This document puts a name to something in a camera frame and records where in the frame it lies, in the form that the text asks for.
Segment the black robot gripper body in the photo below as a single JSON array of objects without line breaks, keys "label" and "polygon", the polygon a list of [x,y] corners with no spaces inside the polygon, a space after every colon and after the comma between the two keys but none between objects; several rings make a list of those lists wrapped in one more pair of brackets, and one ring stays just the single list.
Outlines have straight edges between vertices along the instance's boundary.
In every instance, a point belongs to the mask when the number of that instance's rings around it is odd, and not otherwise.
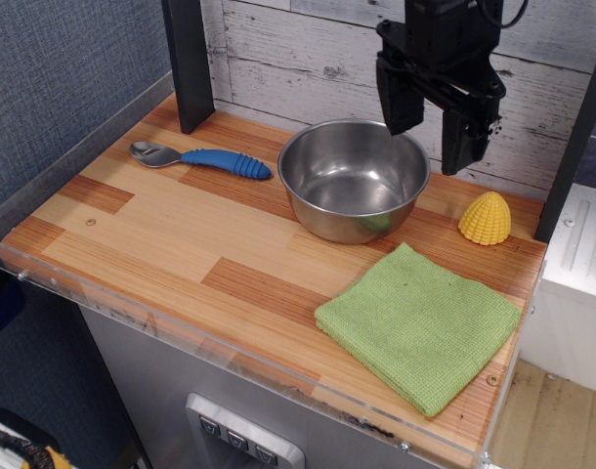
[{"label": "black robot gripper body", "polygon": [[506,25],[501,1],[406,1],[404,21],[376,26],[383,57],[394,67],[406,66],[413,86],[435,106],[458,109],[492,127],[499,120],[505,95],[490,65]]}]

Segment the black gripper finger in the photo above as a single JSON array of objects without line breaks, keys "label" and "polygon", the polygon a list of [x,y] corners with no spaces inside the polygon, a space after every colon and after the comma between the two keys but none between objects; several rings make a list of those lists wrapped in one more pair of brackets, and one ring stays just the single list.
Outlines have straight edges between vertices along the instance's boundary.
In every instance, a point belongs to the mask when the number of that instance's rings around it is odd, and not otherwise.
[{"label": "black gripper finger", "polygon": [[490,126],[458,109],[443,112],[442,173],[456,175],[481,161],[490,142]]},{"label": "black gripper finger", "polygon": [[423,96],[413,86],[406,67],[394,67],[383,57],[376,61],[376,82],[383,119],[392,136],[423,122]]}]

